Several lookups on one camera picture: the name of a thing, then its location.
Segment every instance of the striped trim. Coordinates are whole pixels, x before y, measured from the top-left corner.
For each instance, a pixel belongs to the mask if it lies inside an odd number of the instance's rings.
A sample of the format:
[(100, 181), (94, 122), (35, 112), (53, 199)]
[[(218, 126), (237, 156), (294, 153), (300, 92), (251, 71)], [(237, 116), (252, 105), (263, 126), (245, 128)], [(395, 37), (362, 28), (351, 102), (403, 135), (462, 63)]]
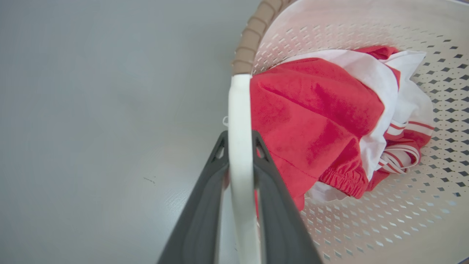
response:
[(385, 170), (388, 171), (389, 173), (399, 173), (399, 174), (403, 174), (403, 172), (398, 171), (397, 168), (391, 166), (390, 163), (386, 164), (386, 166), (384, 166), (383, 169), (385, 169)]
[(420, 151), (418, 149), (416, 149), (415, 147), (413, 147), (413, 146), (394, 145), (394, 146), (388, 147), (386, 149), (405, 151), (407, 154), (412, 155), (414, 157), (415, 161), (411, 165), (401, 166), (401, 168), (403, 168), (403, 169), (413, 167), (413, 166), (417, 165), (420, 162), (420, 158), (421, 158)]
[(379, 159), (378, 165), (376, 165), (375, 171), (381, 169), (387, 164), (387, 161), (383, 160), (382, 158)]
[(392, 124), (392, 123), (391, 123), (391, 124), (389, 124), (389, 126), (390, 126), (390, 127), (392, 127), (392, 128), (395, 128), (395, 129), (397, 129), (397, 130), (402, 130), (402, 129), (406, 128), (406, 126), (405, 126), (405, 125), (404, 125), (404, 126), (402, 126), (402, 127), (399, 127), (399, 126), (396, 126), (396, 125), (394, 125), (394, 124)]
[(400, 160), (398, 157), (396, 157), (396, 155), (392, 154), (392, 153), (389, 152), (389, 151), (385, 151), (384, 153), (386, 153), (386, 154), (390, 155), (391, 157), (393, 157), (393, 158), (397, 161), (397, 163), (399, 163), (399, 166), (400, 166), (401, 168), (404, 167), (404, 165), (402, 164), (401, 160)]
[(386, 131), (386, 133), (384, 134), (384, 138), (386, 140), (393, 140), (393, 141), (396, 141), (396, 140), (400, 140), (402, 137), (404, 136), (404, 132), (398, 134), (398, 135), (391, 135), (389, 133), (389, 129), (388, 131)]
[(386, 134), (390, 136), (401, 136), (404, 133), (404, 129), (395, 129), (393, 127), (388, 127)]
[(431, 125), (427, 125), (427, 124), (423, 124), (423, 123), (419, 123), (419, 122), (415, 122), (415, 121), (409, 121), (409, 124), (416, 124), (416, 125), (419, 125), (419, 126), (423, 126), (423, 127), (426, 127), (428, 129), (435, 129), (435, 127), (431, 126)]

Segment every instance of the perforated basket wall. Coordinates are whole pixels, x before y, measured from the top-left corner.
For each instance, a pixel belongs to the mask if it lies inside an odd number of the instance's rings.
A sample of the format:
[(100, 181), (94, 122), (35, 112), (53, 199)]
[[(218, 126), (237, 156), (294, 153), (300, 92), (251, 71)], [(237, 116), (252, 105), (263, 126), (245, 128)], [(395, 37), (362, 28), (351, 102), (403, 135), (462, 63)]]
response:
[(435, 1), (300, 0), (267, 31), (254, 74), (306, 52), (372, 45), (426, 51), (413, 76), (436, 128), (419, 166), (362, 199), (301, 212), (325, 263), (458, 263), (469, 257), (469, 8)]

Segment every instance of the red fabric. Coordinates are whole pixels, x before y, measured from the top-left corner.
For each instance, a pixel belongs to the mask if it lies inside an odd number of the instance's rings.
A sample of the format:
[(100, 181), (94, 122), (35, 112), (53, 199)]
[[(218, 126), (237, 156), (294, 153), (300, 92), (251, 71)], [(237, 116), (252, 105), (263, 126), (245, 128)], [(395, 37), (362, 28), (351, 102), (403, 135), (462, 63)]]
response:
[[(384, 51), (370, 49), (379, 58)], [(363, 195), (368, 180), (359, 141), (384, 110), (371, 89), (341, 67), (309, 58), (255, 75), (250, 93), (252, 128), (261, 133), (299, 210), (318, 180)]]
[[(434, 127), (430, 127), (424, 124), (422, 124), (422, 126), (434, 129)], [(409, 145), (409, 146), (415, 147), (419, 151), (420, 156), (422, 156), (420, 153), (420, 149), (430, 141), (431, 137), (429, 135), (426, 135), (417, 131), (404, 129), (404, 131), (398, 136), (385, 134), (385, 138), (386, 138), (387, 147), (397, 145), (397, 144)], [(389, 174), (390, 174), (389, 172), (383, 169), (379, 169), (375, 171), (373, 173), (373, 178), (371, 178), (370, 182), (368, 183), (368, 187), (366, 188), (366, 191), (368, 192), (372, 191), (376, 187), (376, 185), (378, 185), (378, 183), (380, 183), (382, 180), (386, 179), (386, 177), (388, 177)]]
[[(375, 57), (378, 60), (387, 60), (387, 59), (389, 59), (389, 56), (391, 56), (394, 53), (399, 52), (399, 50), (397, 48), (388, 47), (388, 46), (364, 47), (364, 48), (356, 49), (354, 51), (368, 53), (368, 54), (370, 54), (371, 56)], [(392, 68), (392, 67), (389, 67), (389, 66), (387, 66), (387, 67), (390, 68), (393, 71), (394, 75), (396, 76), (397, 87), (399, 89), (399, 80), (401, 79), (401, 72), (394, 69), (394, 68)]]
[(391, 56), (394, 53), (399, 52), (397, 48), (389, 47), (389, 46), (371, 46), (371, 47), (359, 48), (354, 51), (368, 53), (372, 55), (373, 57), (377, 58), (378, 60), (387, 60), (389, 59), (389, 56)]

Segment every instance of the beige handle grip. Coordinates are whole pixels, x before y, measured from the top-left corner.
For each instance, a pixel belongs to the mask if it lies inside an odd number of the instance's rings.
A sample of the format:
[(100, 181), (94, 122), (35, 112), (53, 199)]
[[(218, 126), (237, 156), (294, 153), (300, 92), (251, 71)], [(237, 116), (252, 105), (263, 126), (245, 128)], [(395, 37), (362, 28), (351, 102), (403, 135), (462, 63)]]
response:
[(262, 0), (241, 35), (232, 63), (233, 75), (251, 73), (262, 37), (270, 24), (293, 0)]

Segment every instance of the laundry basket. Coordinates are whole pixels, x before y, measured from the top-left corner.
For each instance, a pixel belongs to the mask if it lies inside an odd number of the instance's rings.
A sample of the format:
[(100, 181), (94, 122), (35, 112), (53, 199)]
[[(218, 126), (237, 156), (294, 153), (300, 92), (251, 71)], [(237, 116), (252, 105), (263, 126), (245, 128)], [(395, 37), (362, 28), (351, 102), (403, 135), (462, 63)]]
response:
[(250, 138), (250, 76), (297, 54), (389, 45), (427, 52), (413, 81), (433, 102), (436, 128), (421, 163), (405, 175), (392, 174), (359, 200), (306, 198), (301, 216), (324, 263), (452, 264), (469, 257), (468, 28), (469, 6), (456, 1), (262, 1), (236, 50), (229, 99), (240, 255), (257, 250), (245, 232), (246, 220), (252, 225), (255, 218), (245, 203), (253, 199), (252, 183), (239, 168), (252, 160), (250, 142), (243, 145)]

